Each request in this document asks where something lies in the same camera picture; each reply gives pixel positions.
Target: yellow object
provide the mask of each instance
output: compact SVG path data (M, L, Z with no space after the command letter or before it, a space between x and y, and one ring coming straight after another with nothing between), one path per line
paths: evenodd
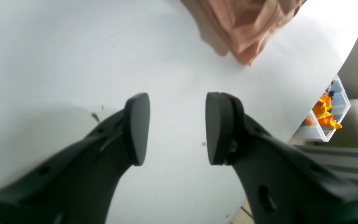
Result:
M308 114L307 117L305 118L305 122L306 122L306 125L307 126L314 126L315 123L314 123L314 119L313 117L311 116L311 114Z
M328 112L331 108L331 97L327 94L323 94L316 105L314 105L313 113L319 121L320 126L327 125L334 129L340 129L342 125L338 124L337 121L333 119L334 115Z

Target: white tile floor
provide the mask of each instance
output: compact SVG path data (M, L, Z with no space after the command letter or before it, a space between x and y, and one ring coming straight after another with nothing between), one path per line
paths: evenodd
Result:
M230 221L230 224L254 224L250 205L247 200L237 210L236 214Z

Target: pink cloth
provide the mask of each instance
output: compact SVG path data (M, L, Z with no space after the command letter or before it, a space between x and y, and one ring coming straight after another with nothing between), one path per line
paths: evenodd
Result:
M251 65L306 0L201 0L237 59Z

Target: screw hole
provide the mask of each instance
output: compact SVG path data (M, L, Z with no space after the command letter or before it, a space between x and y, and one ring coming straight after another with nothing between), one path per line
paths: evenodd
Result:
M44 168L42 168L42 169L40 169L40 170L38 171L38 174L40 174L41 176L43 176L43 175L49 173L50 170L51 170L50 167L44 167Z
M259 187L259 200L264 209L269 212L277 210L276 202L274 201L272 193L266 186Z
M232 140L229 151L233 153L237 151L237 142L234 139Z

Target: dirt speck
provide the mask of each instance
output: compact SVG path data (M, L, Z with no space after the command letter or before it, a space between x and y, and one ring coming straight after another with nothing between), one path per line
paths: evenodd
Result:
M98 115L96 113L92 113L91 116L98 122L100 123L100 120L98 118Z

